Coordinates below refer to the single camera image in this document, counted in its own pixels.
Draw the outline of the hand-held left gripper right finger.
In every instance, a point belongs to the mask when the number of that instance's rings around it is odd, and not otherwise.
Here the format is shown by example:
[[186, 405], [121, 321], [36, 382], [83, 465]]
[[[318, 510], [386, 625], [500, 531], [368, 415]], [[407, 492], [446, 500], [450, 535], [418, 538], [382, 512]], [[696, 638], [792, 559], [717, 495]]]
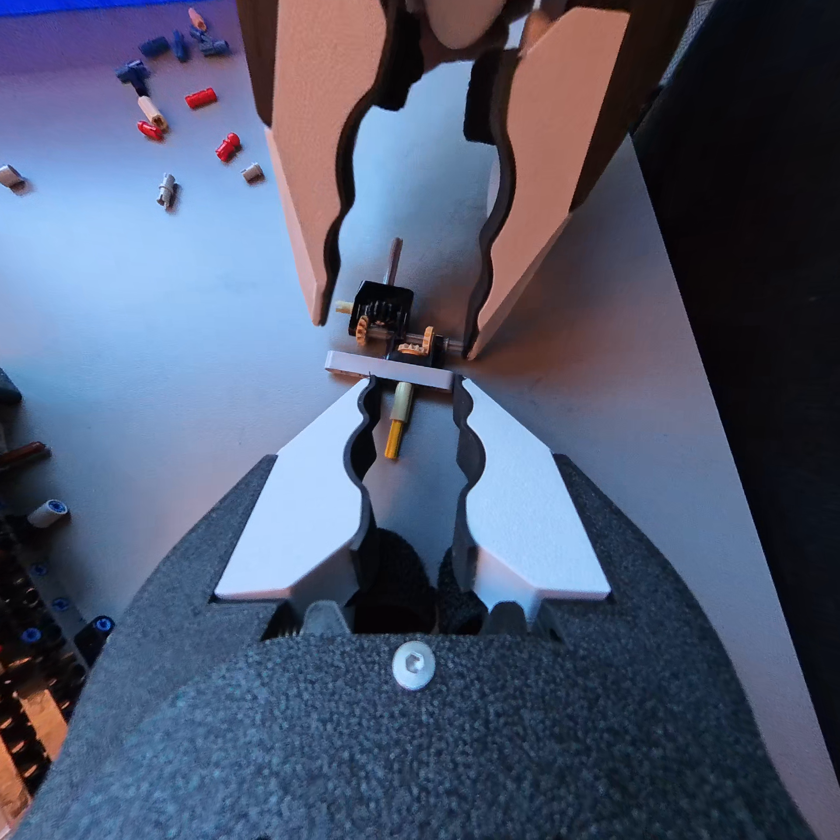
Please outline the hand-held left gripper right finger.
[[458, 494], [451, 564], [489, 613], [544, 601], [602, 602], [612, 588], [551, 449], [478, 385], [456, 376]]

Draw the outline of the white black lego truck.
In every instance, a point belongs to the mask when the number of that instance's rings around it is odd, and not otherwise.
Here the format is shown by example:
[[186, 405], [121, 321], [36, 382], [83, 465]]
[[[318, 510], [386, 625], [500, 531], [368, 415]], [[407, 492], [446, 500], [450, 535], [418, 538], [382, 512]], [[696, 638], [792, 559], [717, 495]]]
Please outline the white black lego truck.
[[110, 616], [86, 622], [48, 562], [49, 535], [70, 519], [49, 498], [17, 512], [6, 499], [12, 478], [50, 456], [39, 441], [13, 446], [7, 425], [23, 396], [3, 371], [1, 516], [2, 836], [11, 835], [58, 760], [91, 668], [112, 633]]

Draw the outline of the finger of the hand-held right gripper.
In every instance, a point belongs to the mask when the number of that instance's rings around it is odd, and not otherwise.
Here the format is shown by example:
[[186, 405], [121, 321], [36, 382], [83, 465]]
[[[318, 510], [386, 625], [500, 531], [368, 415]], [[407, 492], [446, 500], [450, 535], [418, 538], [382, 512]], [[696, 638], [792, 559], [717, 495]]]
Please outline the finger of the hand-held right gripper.
[[[486, 253], [489, 287], [470, 317], [465, 356], [488, 345], [571, 216], [628, 12], [567, 12], [527, 22], [502, 100], [500, 183]], [[511, 172], [511, 195], [503, 175]]]
[[385, 74], [396, 2], [278, 3], [266, 132], [301, 292], [322, 326], [340, 271], [340, 227], [354, 203], [352, 153]]

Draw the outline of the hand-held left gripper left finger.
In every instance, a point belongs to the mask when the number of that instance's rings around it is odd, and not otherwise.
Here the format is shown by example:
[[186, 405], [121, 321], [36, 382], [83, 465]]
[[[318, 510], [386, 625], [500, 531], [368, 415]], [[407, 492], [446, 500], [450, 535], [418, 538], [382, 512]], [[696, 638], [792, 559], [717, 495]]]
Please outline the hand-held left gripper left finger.
[[376, 459], [382, 388], [363, 378], [276, 455], [218, 580], [220, 602], [352, 606], [372, 588], [380, 537], [364, 477]]

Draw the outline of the grey black lego gear assembly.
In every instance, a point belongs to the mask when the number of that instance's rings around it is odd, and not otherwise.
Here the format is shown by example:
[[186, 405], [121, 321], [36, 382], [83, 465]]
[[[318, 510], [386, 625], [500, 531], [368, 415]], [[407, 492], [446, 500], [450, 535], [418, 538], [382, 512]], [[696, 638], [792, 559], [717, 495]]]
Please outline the grey black lego gear assembly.
[[396, 285], [403, 241], [394, 238], [382, 281], [362, 282], [351, 301], [336, 301], [334, 310], [349, 319], [348, 332], [357, 345], [384, 345], [383, 356], [338, 353], [328, 369], [343, 375], [374, 376], [395, 383], [390, 429], [385, 457], [396, 460], [403, 435], [410, 422], [413, 397], [418, 387], [441, 392], [452, 390], [453, 375], [445, 370], [450, 357], [460, 356], [463, 342], [437, 331], [432, 325], [423, 332], [411, 330], [414, 293]]

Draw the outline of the scattered small lego pieces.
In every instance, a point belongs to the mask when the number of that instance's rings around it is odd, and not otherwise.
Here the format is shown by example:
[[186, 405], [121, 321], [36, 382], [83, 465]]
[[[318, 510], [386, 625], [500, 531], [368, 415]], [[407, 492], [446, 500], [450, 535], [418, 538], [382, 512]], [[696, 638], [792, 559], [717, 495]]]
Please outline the scattered small lego pieces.
[[235, 5], [200, 4], [229, 43], [204, 57], [186, 5], [2, 17], [4, 237], [225, 230], [268, 191], [268, 170]]

